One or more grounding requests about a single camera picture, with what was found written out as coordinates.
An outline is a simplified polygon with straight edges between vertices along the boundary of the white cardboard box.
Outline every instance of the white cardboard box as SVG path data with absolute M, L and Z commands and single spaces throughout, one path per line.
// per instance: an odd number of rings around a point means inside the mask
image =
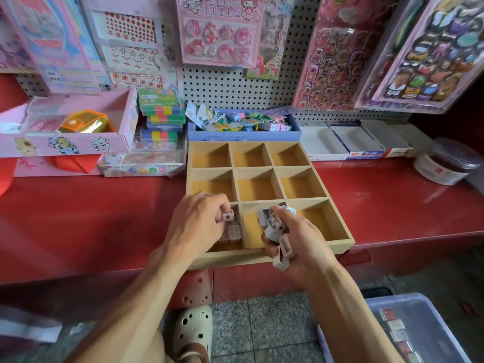
M 330 125 L 331 129 L 348 150 L 350 159 L 379 159 L 385 152 L 380 143 L 360 126 Z
M 411 123 L 389 122 L 388 127 L 413 147 L 408 154 L 410 158 L 416 157 L 422 149 L 432 145 L 433 140 Z
M 300 129 L 301 145 L 312 162 L 344 161 L 348 157 L 348 150 L 326 123 L 318 122 Z
M 384 121 L 361 119 L 360 122 L 361 127 L 384 148 L 382 158 L 406 157 L 413 150 L 413 147 Z

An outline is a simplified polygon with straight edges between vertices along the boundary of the person's right hand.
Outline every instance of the person's right hand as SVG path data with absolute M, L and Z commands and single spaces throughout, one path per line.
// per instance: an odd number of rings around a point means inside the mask
M 304 291 L 315 285 L 321 272 L 337 264 L 337 260 L 323 235 L 309 220 L 291 213 L 281 206 L 270 208 L 289 228 L 288 238 L 296 256 L 284 273 L 294 280 Z M 267 244 L 267 256 L 277 255 L 277 243 L 262 234 Z

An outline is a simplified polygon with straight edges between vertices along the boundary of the clear plastic jar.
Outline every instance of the clear plastic jar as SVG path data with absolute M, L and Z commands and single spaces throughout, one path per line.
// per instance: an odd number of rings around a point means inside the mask
M 425 178 L 441 185 L 459 182 L 482 163 L 482 157 L 467 145 L 439 137 L 422 150 L 413 166 Z

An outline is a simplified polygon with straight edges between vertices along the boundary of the wooden organizer box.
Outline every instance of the wooden organizer box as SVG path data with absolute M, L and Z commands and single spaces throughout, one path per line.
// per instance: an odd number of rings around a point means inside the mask
M 310 220 L 335 254 L 355 243 L 299 142 L 191 141 L 186 192 L 224 193 L 239 218 L 241 242 L 216 243 L 190 269 L 270 262 L 257 211 L 287 205 Z

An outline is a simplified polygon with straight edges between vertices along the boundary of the hand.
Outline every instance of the hand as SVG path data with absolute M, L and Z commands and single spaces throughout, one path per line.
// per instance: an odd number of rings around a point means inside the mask
M 185 195 L 173 211 L 166 240 L 167 254 L 182 257 L 187 267 L 207 252 L 222 236 L 225 221 L 222 213 L 230 212 L 227 195 L 197 192 Z
M 318 282 L 321 272 L 337 264 L 337 260 L 323 235 L 309 220 L 291 213 L 281 206 L 270 208 L 289 228 L 289 243 L 297 256 L 291 259 L 291 266 L 284 273 L 294 280 L 304 291 Z M 267 256 L 277 255 L 277 244 L 262 234 L 267 243 Z

